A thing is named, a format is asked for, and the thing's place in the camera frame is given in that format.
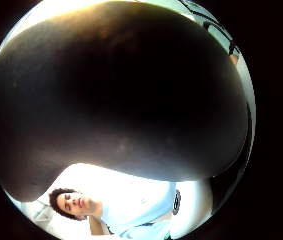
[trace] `dark object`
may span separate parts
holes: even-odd
[[[239,156],[247,119],[219,43],[157,6],[98,4],[0,51],[0,184],[19,201],[77,162],[168,181],[218,175]]]
[[[180,208],[180,203],[181,203],[181,194],[180,194],[180,191],[177,190],[176,196],[174,199],[173,210],[172,210],[173,215],[177,215],[179,208]]]

